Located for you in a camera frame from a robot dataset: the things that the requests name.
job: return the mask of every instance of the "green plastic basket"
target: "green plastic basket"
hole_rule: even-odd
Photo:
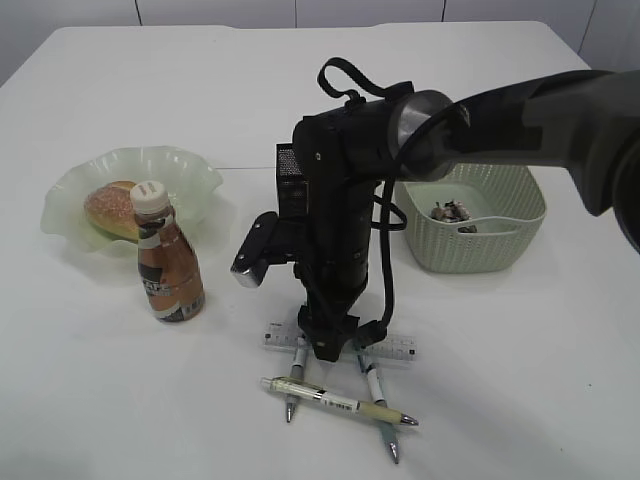
[[[438,273],[494,272],[526,250],[542,224],[546,204],[527,167],[457,165],[437,182],[396,184],[407,214],[406,237],[417,261]],[[436,202],[461,201],[472,219],[444,223],[430,217]],[[477,233],[461,233],[475,225]]]

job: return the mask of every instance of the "brown drink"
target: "brown drink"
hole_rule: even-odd
[[[175,210],[160,182],[146,181],[131,190],[140,228],[138,270],[154,315],[165,322],[195,316],[204,305],[198,259],[175,222]]]

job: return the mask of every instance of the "white pen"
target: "white pen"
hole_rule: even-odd
[[[289,377],[295,378],[296,380],[304,380],[304,367],[307,363],[308,352],[309,345],[304,336],[300,335],[296,340],[296,353],[293,355],[293,364],[291,365]],[[300,397],[297,395],[287,394],[285,397],[287,423],[290,423],[291,419],[293,419],[296,407],[298,406],[298,400],[300,400]]]
[[[367,383],[369,384],[369,391],[371,392],[373,403],[386,407],[387,401],[382,393],[380,377],[378,377],[378,366],[364,353],[358,353],[358,363],[360,364],[360,370],[367,377]],[[377,420],[376,423],[378,425],[380,435],[382,436],[382,441],[389,449],[389,455],[391,455],[393,463],[397,465],[400,463],[400,450],[396,430],[389,422]]]
[[[398,410],[376,405],[371,402],[343,397],[342,395],[327,392],[322,387],[317,387],[301,380],[296,380],[295,378],[262,378],[261,384],[267,390],[297,395],[305,400],[319,402],[321,405],[340,410],[343,413],[362,415],[398,425],[418,425],[418,421],[415,418]]]

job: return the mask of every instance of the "white table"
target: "white table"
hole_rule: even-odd
[[[336,54],[381,84],[456,99],[584,68],[538,23],[54,34],[0,89],[0,478],[638,478],[640,256],[559,170],[534,169],[549,215],[507,271],[427,275],[394,235],[392,326],[420,353],[383,376],[390,404],[422,422],[401,434],[398,467],[368,422],[302,405],[286,425],[282,398],[260,390],[289,368],[260,347],[264,325],[291,317],[303,290],[289,267],[257,290],[228,268],[276,208],[273,144],[337,105],[315,84]],[[225,167],[197,242],[207,309],[183,325],[151,317],[130,258],[71,252],[38,230],[67,168],[141,144]],[[374,235],[365,318],[382,311],[379,267]],[[367,395],[350,362],[314,360],[308,377]]]

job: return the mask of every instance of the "green glass bowl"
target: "green glass bowl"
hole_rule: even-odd
[[[84,252],[116,242],[134,253],[134,242],[98,230],[84,214],[87,195],[117,180],[162,182],[187,237],[197,233],[198,223],[209,213],[213,191],[222,184],[220,173],[195,153],[166,146],[119,148],[72,168],[56,182],[45,198],[40,229],[65,237]]]

